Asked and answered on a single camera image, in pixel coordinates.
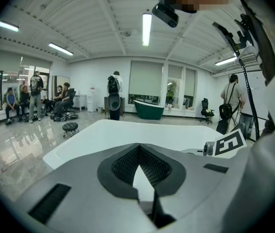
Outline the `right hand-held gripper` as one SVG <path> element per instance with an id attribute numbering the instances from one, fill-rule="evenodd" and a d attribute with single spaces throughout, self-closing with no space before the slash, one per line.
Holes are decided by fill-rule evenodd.
<path id="1" fill-rule="evenodd" d="M 240 128 L 231 131 L 215 139 L 214 142 L 206 142 L 202 149 L 181 150 L 182 153 L 204 156 L 235 156 L 236 153 L 247 147 L 247 143 Z"/>

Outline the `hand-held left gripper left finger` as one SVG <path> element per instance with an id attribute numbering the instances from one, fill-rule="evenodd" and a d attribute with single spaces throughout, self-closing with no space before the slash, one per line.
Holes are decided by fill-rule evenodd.
<path id="1" fill-rule="evenodd" d="M 31 185 L 16 208 L 35 233 L 152 233 L 138 199 L 119 198 L 99 181 L 101 162 L 137 147 L 127 144 L 74 158 Z"/>

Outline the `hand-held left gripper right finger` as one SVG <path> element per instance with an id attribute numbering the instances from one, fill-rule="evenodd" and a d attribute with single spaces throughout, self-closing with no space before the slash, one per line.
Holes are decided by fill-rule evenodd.
<path id="1" fill-rule="evenodd" d="M 243 151 L 231 158 L 140 144 L 140 166 L 154 188 L 152 231 L 224 231 L 224 216 L 243 173 Z"/>

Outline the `green bathtub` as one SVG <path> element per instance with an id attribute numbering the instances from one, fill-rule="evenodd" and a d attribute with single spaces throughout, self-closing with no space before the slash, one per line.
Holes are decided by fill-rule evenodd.
<path id="1" fill-rule="evenodd" d="M 134 105 L 137 115 L 141 119 L 160 120 L 164 112 L 164 107 L 162 106 L 145 103 L 138 100 L 134 100 Z"/>

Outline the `black office chair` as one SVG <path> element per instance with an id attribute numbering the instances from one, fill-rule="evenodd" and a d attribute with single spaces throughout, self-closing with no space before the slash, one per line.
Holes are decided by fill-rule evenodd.
<path id="1" fill-rule="evenodd" d="M 75 110 L 73 108 L 74 107 L 75 94 L 76 94 L 76 91 L 74 89 L 71 89 L 70 97 L 69 97 L 68 100 L 65 101 L 65 104 L 63 106 L 63 112 L 64 113 L 67 113 L 67 112 L 73 113 L 73 112 L 75 112 Z"/>
<path id="2" fill-rule="evenodd" d="M 201 110 L 201 115 L 202 117 L 200 118 L 200 122 L 202 121 L 206 121 L 207 124 L 211 123 L 212 124 L 212 120 L 211 118 L 214 116 L 214 110 L 210 110 L 208 108 L 209 106 L 209 101 L 207 98 L 203 98 L 203 100 L 201 101 L 202 103 L 202 110 Z"/>

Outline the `black yellow backpack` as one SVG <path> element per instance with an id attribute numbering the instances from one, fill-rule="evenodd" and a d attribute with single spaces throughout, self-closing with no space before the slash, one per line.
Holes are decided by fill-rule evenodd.
<path id="1" fill-rule="evenodd" d="M 221 134 L 226 134 L 229 127 L 229 122 L 232 117 L 232 107 L 230 104 L 224 103 L 219 107 L 220 120 L 216 131 Z"/>

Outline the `black round rolling stool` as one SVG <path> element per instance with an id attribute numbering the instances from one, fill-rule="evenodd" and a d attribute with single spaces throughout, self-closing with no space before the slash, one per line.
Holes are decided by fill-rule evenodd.
<path id="1" fill-rule="evenodd" d="M 75 134 L 77 134 L 79 132 L 78 129 L 78 124 L 75 122 L 71 122 L 71 123 L 66 123 L 62 126 L 63 129 L 63 137 L 65 138 L 66 136 L 74 136 Z"/>

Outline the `pile of black rigs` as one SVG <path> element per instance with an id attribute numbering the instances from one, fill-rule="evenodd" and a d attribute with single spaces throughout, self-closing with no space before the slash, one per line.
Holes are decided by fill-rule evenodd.
<path id="1" fill-rule="evenodd" d="M 71 113 L 66 113 L 65 115 L 62 116 L 51 116 L 51 119 L 53 119 L 53 121 L 56 122 L 65 122 L 67 120 L 71 120 L 71 119 L 77 119 L 79 118 L 79 115 L 77 114 L 71 114 Z M 10 125 L 12 123 L 18 123 L 18 122 L 29 122 L 29 115 L 25 115 L 25 116 L 20 116 L 20 117 L 15 117 L 13 119 L 10 119 L 9 121 L 5 121 L 5 125 Z"/>

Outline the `brown wooden cabinet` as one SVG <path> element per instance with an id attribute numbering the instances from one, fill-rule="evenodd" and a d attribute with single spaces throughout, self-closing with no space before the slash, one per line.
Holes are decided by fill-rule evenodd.
<path id="1" fill-rule="evenodd" d="M 104 97 L 104 112 L 105 112 L 105 115 L 109 115 L 108 97 Z M 125 112 L 125 98 L 121 98 L 120 116 L 123 116 L 124 112 Z"/>

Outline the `white drawer cabinet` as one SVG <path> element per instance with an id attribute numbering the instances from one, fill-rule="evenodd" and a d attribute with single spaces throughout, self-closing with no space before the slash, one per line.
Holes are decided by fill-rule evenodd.
<path id="1" fill-rule="evenodd" d="M 74 108 L 78 108 L 80 111 L 82 109 L 87 110 L 87 96 L 86 95 L 75 95 L 73 98 Z"/>

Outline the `white whiteboard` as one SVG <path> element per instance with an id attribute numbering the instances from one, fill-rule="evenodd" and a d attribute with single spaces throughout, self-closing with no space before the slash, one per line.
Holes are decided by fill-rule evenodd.
<path id="1" fill-rule="evenodd" d="M 246 88 L 246 83 L 244 79 L 244 74 L 243 73 L 237 73 L 238 76 L 238 81 L 241 90 L 244 92 L 244 97 L 246 99 L 246 103 L 244 105 L 244 108 L 242 109 L 243 114 L 248 114 L 248 115 L 253 115 L 252 109 L 250 106 L 249 98 L 248 98 L 248 93 L 247 93 L 247 88 Z M 262 96 L 265 91 L 265 79 L 262 74 L 262 71 L 250 71 L 247 73 L 250 89 L 252 92 L 252 97 L 253 97 L 253 102 L 254 106 L 256 109 L 256 113 L 258 118 L 260 119 L 267 119 L 268 116 L 268 109 L 265 106 Z"/>

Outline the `black shell backpack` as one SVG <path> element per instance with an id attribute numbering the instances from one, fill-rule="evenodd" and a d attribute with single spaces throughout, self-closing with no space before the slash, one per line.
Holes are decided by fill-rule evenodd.
<path id="1" fill-rule="evenodd" d="M 120 86 L 117 78 L 110 76 L 107 84 L 108 90 L 108 107 L 111 111 L 116 111 L 120 108 Z"/>

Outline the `black gooseneck phone holder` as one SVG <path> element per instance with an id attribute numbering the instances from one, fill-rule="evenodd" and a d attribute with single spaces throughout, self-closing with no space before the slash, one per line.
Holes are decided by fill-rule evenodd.
<path id="1" fill-rule="evenodd" d="M 260 132 L 259 132 L 259 121 L 258 121 L 258 115 L 254 104 L 254 99 L 252 95 L 252 89 L 250 87 L 250 83 L 248 80 L 248 75 L 245 67 L 245 63 L 243 62 L 243 55 L 247 53 L 252 53 L 256 59 L 259 57 L 259 50 L 254 46 L 254 41 L 251 36 L 251 33 L 249 31 L 249 17 L 245 14 L 241 14 L 241 22 L 238 20 L 234 20 L 235 23 L 240 27 L 241 31 L 237 31 L 237 34 L 239 36 L 240 42 L 236 43 L 233 40 L 233 34 L 228 32 L 228 30 L 220 25 L 217 22 L 213 22 L 212 26 L 219 32 L 221 37 L 226 41 L 227 45 L 230 47 L 231 51 L 235 54 L 236 59 L 234 60 L 236 63 L 239 63 L 239 65 L 242 68 L 245 84 L 246 84 L 246 90 L 248 94 L 248 100 L 250 104 L 250 108 L 253 115 L 253 121 L 255 124 L 255 135 L 256 140 L 260 138 Z"/>

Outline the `person's grey clothed body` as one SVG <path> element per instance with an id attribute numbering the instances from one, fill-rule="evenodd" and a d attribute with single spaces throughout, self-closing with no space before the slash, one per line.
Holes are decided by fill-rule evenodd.
<path id="1" fill-rule="evenodd" d="M 259 50 L 259 66 L 268 85 L 275 77 L 275 11 L 266 0 L 240 0 L 250 18 L 249 31 Z"/>

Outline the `leaning wall mirror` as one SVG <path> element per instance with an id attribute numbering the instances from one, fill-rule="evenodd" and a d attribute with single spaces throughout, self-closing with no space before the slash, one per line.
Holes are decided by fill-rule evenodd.
<path id="1" fill-rule="evenodd" d="M 62 87 L 64 86 L 64 83 L 70 83 L 70 78 L 68 77 L 63 77 L 63 76 L 52 76 L 52 95 L 51 97 L 55 97 L 57 94 L 57 87 L 61 85 Z"/>

